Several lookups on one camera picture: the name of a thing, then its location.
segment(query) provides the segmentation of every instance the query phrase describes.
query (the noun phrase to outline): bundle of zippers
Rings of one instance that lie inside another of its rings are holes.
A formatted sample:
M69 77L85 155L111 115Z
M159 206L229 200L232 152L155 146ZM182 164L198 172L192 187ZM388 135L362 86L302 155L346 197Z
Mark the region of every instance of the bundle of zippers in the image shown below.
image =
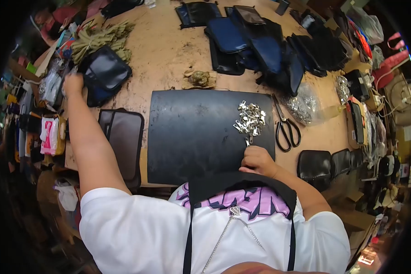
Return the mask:
M124 47L126 38L133 29L134 24L129 24L128 21L106 29L94 29L90 26L83 28L79 31L77 40L71 44L73 62L79 64L86 54L93 53L104 45L110 46L123 61L129 62L131 51Z

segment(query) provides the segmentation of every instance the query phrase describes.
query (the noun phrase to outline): gray pouch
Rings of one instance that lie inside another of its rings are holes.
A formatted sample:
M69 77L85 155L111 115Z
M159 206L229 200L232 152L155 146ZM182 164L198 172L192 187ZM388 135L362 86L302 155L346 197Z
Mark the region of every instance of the gray pouch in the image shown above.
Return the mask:
M265 25L265 21L263 21L262 17L257 13L254 7L247 7L247 6L234 6L236 13L241 16L241 18L253 25Z
M139 187L143 116L125 109L101 110L99 125L113 148L126 186L129 189Z

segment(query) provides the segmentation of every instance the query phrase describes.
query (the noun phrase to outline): black apron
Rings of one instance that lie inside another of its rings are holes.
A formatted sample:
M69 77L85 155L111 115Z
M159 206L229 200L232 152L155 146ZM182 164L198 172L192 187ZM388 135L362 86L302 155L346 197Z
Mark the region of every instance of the black apron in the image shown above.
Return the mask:
M280 195L289 207L287 218L291 221L290 252L287 271L294 270L295 262L295 229L294 211L297 204L297 193L284 183L255 173L229 172L189 181L190 226L187 235L186 251L184 253L183 274L190 274L192 265L192 220L195 205L216 194L228 190L246 189L255 186L268 186Z
M47 32L47 34L49 35L50 39L55 41L61 36L60 28L62 24L59 23L57 20L55 20L55 18L53 18L53 21L54 21L53 25L50 28L50 30Z

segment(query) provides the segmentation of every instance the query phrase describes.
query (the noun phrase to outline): plastic bottle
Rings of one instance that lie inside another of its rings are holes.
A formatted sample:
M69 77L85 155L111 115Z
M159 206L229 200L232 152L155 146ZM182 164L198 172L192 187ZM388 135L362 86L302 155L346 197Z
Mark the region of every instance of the plastic bottle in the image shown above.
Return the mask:
M319 112L319 118L324 123L340 115L345 108L346 106L341 105L327 107Z
M148 8L152 9L152 8L154 8L154 7L157 6L157 4L155 3L155 1L156 1L156 0L145 0L145 5L146 5Z

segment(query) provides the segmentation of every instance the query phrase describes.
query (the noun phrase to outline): hand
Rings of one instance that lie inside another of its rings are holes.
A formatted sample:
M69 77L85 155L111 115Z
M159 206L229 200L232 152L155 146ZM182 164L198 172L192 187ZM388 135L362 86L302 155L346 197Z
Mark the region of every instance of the hand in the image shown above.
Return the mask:
M278 173L279 166L273 161L268 151L263 147L251 145L245 149L239 171L257 173L266 177L274 178Z
M71 22L71 18L67 17L66 19L64 19L63 26L64 27L68 26L68 24L70 24L70 22Z
M84 87L84 78L80 73L69 73L64 80L64 91L67 97L78 94L82 95L82 88Z

